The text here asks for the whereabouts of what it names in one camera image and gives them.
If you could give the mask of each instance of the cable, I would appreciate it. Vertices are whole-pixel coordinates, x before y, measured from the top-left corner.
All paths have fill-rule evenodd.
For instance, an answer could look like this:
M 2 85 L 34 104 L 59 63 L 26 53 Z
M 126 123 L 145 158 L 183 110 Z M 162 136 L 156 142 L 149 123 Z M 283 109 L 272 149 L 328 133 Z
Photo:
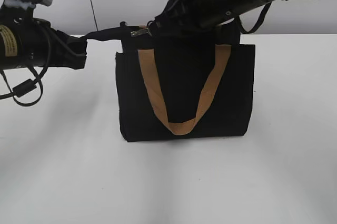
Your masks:
M 240 32 L 243 33 L 243 34 L 255 33 L 261 27 L 261 25 L 263 24 L 263 22 L 265 20 L 265 17 L 267 15 L 271 5 L 272 5 L 272 3 L 268 3 L 263 7 L 263 9 L 260 13 L 259 19 L 257 20 L 256 24 L 254 25 L 254 27 L 250 31 L 245 30 L 245 28 L 242 25 L 242 21 L 241 21 L 240 17 L 236 17 L 234 20 L 236 21 L 236 23 L 237 23 L 237 25 L 240 29 Z
M 76 54 L 73 50 L 70 49 L 69 46 L 67 46 L 67 44 L 65 44 L 51 29 L 47 29 L 47 31 L 49 32 L 49 34 L 57 40 L 57 42 L 59 42 L 59 44 L 65 48 L 71 55 L 78 57 L 78 56 L 83 56 L 83 54 Z
M 15 96 L 16 96 L 16 93 L 15 91 L 13 92 L 13 90 L 11 89 L 9 83 L 8 83 L 8 80 L 7 80 L 7 77 L 6 77 L 6 74 L 3 70 L 0 70 L 0 75 L 2 76 L 2 78 L 4 79 L 10 93 L 9 94 L 4 94 L 4 95 L 0 95 L 0 100 L 4 100 L 4 99 L 8 99 L 8 98 L 13 98 L 14 101 L 21 105 L 21 106 L 32 106 L 36 103 L 38 103 L 40 101 L 40 99 L 42 98 L 42 94 L 43 94 L 43 85 L 42 85 L 42 77 L 46 74 L 48 68 L 49 68 L 49 64 L 50 64 L 50 61 L 51 61 L 51 58 L 52 58 L 52 43 L 51 43 L 51 37 L 50 35 L 48 34 L 48 28 L 47 27 L 44 27 L 44 26 L 41 26 L 40 24 L 38 24 L 38 27 L 39 29 L 43 32 L 43 34 L 45 35 L 46 39 L 47 39 L 47 43 L 48 43 L 48 52 L 47 52 L 47 60 L 46 60 L 46 63 L 45 65 L 43 66 L 43 69 L 41 70 L 40 74 L 37 74 L 36 70 L 34 69 L 34 67 L 32 67 L 29 62 L 27 62 L 27 67 L 28 69 L 30 70 L 30 72 L 35 76 L 35 80 L 31 83 L 31 84 L 39 84 L 40 86 L 40 89 L 41 89 L 41 94 L 40 94 L 40 97 L 32 102 L 32 103 L 29 103 L 29 104 L 25 104 L 25 103 L 21 103 L 20 101 L 18 101 Z
M 94 15 L 94 21 L 95 21 L 95 25 L 96 25 L 96 30 L 98 31 L 98 25 L 97 25 L 97 20 L 96 20 L 96 14 L 95 14 L 95 10 L 94 10 L 93 0 L 90 0 L 90 4 L 91 4 L 91 10 L 93 11 L 93 15 Z

